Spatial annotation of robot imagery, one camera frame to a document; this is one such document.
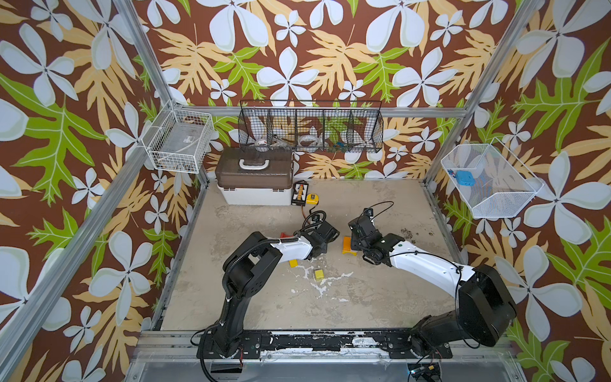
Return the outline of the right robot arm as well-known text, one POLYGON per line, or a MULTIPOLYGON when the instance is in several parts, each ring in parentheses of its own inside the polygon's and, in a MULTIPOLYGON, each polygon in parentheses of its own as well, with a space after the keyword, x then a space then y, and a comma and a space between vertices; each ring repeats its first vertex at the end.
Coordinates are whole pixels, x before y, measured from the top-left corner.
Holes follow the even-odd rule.
POLYGON ((472 340, 494 347, 517 317, 517 308, 499 272, 488 265, 458 264, 389 233, 382 235, 371 216, 348 223, 351 249, 369 264, 384 264, 424 279, 454 300, 453 310, 426 316, 409 329, 411 351, 419 357, 450 342, 472 340))

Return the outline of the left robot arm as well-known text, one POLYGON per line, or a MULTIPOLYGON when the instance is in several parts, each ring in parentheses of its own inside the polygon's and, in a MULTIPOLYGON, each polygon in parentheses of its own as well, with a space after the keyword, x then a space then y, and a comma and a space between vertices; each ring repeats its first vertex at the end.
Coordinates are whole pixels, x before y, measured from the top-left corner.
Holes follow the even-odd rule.
POLYGON ((340 232, 330 223, 306 224, 292 237, 268 238, 253 232, 223 266, 224 304, 219 319, 203 330, 197 357, 201 360, 231 357, 240 348, 244 320, 251 299, 258 294, 276 267, 292 260, 311 260, 327 253, 340 232))

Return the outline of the orange wooden block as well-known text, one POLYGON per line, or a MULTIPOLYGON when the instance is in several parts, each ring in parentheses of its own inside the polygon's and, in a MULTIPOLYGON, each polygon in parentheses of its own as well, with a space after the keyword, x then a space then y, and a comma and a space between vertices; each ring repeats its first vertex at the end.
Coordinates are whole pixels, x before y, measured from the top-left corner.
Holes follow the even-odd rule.
POLYGON ((342 251, 353 251, 350 237, 343 238, 342 251))

